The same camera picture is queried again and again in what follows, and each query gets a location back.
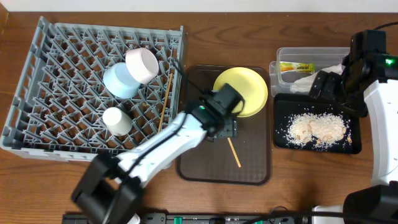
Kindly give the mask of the white bowl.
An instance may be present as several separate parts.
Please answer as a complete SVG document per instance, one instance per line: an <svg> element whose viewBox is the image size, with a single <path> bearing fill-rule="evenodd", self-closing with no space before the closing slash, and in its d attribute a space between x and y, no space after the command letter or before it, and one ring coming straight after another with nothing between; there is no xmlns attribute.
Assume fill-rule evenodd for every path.
<svg viewBox="0 0 398 224"><path fill-rule="evenodd" d="M158 60L147 48L128 50L125 62L131 76L141 84L150 83L159 73Z"/></svg>

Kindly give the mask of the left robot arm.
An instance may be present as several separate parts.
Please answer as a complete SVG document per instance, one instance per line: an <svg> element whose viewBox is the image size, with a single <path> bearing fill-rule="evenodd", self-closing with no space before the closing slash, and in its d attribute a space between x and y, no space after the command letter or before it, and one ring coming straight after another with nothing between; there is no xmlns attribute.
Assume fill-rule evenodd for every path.
<svg viewBox="0 0 398 224"><path fill-rule="evenodd" d="M242 94L229 84L189 102L145 143L116 157L98 154L74 189L72 202L91 223L139 223L137 211L150 180L179 155L216 136L237 115L235 107L244 104Z"/></svg>

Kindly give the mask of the white tissue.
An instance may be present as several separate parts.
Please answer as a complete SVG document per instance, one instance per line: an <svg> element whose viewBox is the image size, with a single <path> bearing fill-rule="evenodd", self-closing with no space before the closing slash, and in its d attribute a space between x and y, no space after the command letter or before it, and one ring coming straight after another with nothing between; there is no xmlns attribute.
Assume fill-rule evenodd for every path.
<svg viewBox="0 0 398 224"><path fill-rule="evenodd" d="M334 73L341 75L343 73L344 68L345 67L342 64L338 64L335 66L323 68L322 71L323 72L334 72ZM297 93L297 94L309 93L309 91L312 87L312 84L315 81L315 77L317 76L317 73L318 72L315 72L314 74L312 74L310 76L303 77L299 80L294 81L294 83L290 86L291 93Z"/></svg>

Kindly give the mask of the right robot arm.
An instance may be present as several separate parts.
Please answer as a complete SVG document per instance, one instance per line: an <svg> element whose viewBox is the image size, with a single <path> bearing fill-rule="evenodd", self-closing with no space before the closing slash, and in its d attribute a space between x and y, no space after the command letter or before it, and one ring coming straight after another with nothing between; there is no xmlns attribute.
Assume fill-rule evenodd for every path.
<svg viewBox="0 0 398 224"><path fill-rule="evenodd" d="M341 74L319 71L309 95L334 101L359 117L369 115L373 138L371 186L350 193L342 205L315 212L353 213L397 221L397 56L387 53L377 27L353 35Z"/></svg>

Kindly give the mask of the wooden chopstick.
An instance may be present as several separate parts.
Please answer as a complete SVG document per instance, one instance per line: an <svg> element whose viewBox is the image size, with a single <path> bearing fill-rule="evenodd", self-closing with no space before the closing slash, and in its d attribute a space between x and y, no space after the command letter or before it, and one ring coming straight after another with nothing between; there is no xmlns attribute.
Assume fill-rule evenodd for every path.
<svg viewBox="0 0 398 224"><path fill-rule="evenodd" d="M174 74L171 73L170 77L169 77L169 82L168 82L168 85L167 85L167 91L165 93L165 100L164 100L164 104L163 104L163 108L162 108L162 113L161 113L161 116L160 116L160 123L159 123L159 127L158 127L158 133L161 132L161 130L162 130L162 125L163 125L164 116L165 116L165 110L166 110L167 102L168 102L168 99L169 99L169 93L170 93L171 85L172 85L172 82L173 82L173 77L174 77Z"/></svg>
<svg viewBox="0 0 398 224"><path fill-rule="evenodd" d="M235 150L235 148L234 148L233 142L232 142L231 138L227 138L227 140L228 140L229 146L230 146L230 148L231 148L231 151L232 151L232 153L233 153L234 159L235 159L235 161L236 161L236 163L237 163L237 166L238 166L239 168L241 168L241 163L240 163L239 157L238 157L238 155L237 155L237 153L236 153L236 150Z"/></svg>

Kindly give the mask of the yellow round plate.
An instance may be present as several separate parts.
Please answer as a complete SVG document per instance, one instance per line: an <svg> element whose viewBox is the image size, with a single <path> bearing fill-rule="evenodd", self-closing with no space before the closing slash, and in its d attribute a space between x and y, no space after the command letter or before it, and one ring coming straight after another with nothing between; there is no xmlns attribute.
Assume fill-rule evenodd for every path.
<svg viewBox="0 0 398 224"><path fill-rule="evenodd" d="M226 83L244 99L244 104L239 103L233 110L233 113L239 113L237 117L250 117L265 106L268 88L265 80L254 70L245 67L229 68L217 77L213 89L220 90Z"/></svg>

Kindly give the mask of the green snack wrapper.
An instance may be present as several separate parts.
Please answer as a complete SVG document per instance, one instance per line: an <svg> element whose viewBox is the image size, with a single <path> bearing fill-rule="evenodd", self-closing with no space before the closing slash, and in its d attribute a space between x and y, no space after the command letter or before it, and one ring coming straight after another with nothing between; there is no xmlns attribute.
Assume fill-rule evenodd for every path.
<svg viewBox="0 0 398 224"><path fill-rule="evenodd" d="M281 73L285 72L314 73L316 68L314 63L280 62L279 70Z"/></svg>

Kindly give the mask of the light blue saucer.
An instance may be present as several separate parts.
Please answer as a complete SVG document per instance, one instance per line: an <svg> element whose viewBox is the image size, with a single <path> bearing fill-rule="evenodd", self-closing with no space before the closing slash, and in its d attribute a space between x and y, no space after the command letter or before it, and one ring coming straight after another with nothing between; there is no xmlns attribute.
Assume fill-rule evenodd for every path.
<svg viewBox="0 0 398 224"><path fill-rule="evenodd" d="M103 83L111 94L124 99L134 97L141 86L132 77L124 62L109 67L104 72Z"/></svg>

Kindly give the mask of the white plastic cup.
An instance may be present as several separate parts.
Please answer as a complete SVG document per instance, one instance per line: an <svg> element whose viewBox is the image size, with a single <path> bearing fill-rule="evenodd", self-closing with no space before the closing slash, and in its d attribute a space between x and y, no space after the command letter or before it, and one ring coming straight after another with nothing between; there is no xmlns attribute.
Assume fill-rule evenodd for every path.
<svg viewBox="0 0 398 224"><path fill-rule="evenodd" d="M106 109L102 119L112 135L124 136L132 129L132 119L117 107Z"/></svg>

